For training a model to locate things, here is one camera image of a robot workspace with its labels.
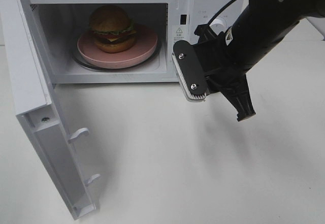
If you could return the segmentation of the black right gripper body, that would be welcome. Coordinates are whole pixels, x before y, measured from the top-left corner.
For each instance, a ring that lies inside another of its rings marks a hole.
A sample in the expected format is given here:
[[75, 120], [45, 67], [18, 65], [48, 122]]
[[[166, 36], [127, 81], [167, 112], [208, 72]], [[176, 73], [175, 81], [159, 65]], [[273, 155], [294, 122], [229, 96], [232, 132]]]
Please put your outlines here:
[[224, 32], [215, 40], [194, 44], [193, 48], [204, 71], [208, 93], [220, 92], [221, 87], [245, 75], [225, 51]]

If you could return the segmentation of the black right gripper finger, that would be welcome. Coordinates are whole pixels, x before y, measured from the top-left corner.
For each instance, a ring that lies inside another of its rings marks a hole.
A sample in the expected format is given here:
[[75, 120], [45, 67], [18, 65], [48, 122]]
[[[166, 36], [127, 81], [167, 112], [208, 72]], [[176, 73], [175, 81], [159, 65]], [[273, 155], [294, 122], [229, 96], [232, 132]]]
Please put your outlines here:
[[207, 83], [193, 46], [187, 41], [177, 41], [173, 46], [172, 61], [186, 99], [190, 102], [204, 101]]
[[207, 24], [198, 25], [194, 34], [199, 37], [198, 43], [215, 40], [218, 36]]

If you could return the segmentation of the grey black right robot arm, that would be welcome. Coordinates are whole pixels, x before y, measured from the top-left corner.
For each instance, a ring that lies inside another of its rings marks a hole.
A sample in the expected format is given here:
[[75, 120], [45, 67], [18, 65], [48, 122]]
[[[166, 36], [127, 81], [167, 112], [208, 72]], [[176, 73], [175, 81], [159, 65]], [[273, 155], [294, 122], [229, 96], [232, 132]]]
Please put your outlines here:
[[178, 41], [173, 62], [189, 101], [222, 93], [232, 104], [246, 106], [250, 95], [246, 73], [307, 17], [324, 17], [324, 0], [249, 0], [226, 31], [198, 25], [196, 44]]

